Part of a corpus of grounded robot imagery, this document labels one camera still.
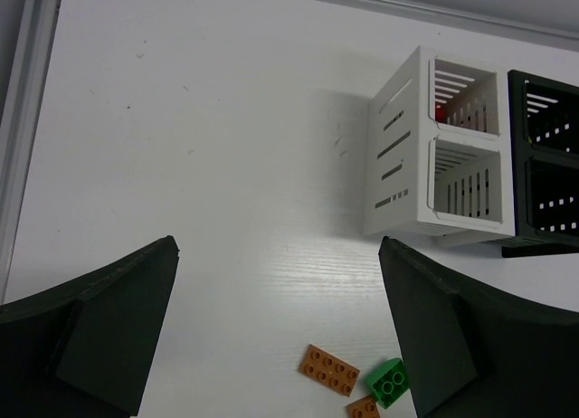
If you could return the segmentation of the green square lego brick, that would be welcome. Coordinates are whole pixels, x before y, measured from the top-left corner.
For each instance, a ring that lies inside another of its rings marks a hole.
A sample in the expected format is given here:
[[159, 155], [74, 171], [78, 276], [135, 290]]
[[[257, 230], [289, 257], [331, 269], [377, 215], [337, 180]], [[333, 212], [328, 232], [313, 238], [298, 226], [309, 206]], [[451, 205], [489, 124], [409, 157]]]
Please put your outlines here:
[[364, 378], [365, 387], [384, 409], [392, 406], [409, 390], [409, 379], [400, 357], [385, 360]]

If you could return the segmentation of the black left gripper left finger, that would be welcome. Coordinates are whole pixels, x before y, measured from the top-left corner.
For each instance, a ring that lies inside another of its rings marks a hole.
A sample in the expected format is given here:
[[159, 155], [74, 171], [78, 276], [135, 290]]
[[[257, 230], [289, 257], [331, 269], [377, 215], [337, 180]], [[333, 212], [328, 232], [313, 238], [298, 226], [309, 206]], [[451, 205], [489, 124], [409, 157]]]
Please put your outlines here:
[[2, 305], [2, 416], [137, 416], [178, 261], [167, 236]]

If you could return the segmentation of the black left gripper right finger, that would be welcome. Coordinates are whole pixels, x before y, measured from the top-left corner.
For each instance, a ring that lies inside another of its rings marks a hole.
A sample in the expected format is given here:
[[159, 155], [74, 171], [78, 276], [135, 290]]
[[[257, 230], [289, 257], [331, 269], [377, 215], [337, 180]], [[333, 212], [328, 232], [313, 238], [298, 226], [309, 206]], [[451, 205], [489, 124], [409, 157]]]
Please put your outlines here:
[[420, 417], [575, 417], [578, 315], [385, 237], [379, 261]]

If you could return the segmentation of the brown lego plate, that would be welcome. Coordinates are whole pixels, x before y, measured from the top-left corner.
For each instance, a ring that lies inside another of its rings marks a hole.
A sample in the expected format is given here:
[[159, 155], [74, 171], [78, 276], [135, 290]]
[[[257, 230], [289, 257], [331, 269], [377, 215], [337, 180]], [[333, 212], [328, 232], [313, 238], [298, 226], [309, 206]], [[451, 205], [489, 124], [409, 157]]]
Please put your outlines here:
[[348, 418], [380, 418], [377, 402], [372, 395], [347, 405], [346, 414]]
[[360, 373], [358, 368], [312, 344], [308, 345], [298, 370], [305, 377], [345, 397], [352, 394]]

